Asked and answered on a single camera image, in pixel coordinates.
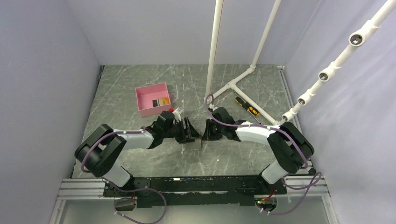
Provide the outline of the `grey leather card holder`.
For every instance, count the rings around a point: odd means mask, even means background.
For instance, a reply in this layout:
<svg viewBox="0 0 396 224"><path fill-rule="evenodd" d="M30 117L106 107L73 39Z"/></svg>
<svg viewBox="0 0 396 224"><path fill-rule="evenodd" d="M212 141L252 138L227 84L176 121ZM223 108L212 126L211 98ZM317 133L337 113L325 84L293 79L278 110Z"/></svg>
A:
<svg viewBox="0 0 396 224"><path fill-rule="evenodd" d="M193 138L192 142L182 145L182 151L199 151L202 148L202 141L200 138Z"/></svg>

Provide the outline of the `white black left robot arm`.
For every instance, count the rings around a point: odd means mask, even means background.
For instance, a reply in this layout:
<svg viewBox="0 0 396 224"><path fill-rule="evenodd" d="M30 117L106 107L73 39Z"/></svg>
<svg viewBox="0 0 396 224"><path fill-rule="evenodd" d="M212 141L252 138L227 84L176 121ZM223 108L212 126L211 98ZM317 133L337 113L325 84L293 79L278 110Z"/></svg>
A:
<svg viewBox="0 0 396 224"><path fill-rule="evenodd" d="M177 120L170 111L163 111L151 125L139 130L116 130L107 124L100 125L75 150L75 158L81 162L81 170L103 178L122 196L135 189L135 178L116 160L124 149L153 149L164 139L174 139L178 144L200 142L200 134L187 117Z"/></svg>

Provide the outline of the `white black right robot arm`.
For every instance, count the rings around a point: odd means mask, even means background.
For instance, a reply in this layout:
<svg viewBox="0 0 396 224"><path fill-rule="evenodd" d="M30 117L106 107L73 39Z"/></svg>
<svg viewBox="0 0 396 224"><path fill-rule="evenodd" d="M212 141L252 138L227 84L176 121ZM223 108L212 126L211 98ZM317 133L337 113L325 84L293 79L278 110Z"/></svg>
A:
<svg viewBox="0 0 396 224"><path fill-rule="evenodd" d="M307 165L314 154L311 143L291 122L266 126L246 120L234 120L224 107L209 113L205 121L202 140L214 141L226 137L237 142L249 141L269 146L276 158L262 172L257 187L264 194L270 193L276 182L286 175L295 174Z"/></svg>

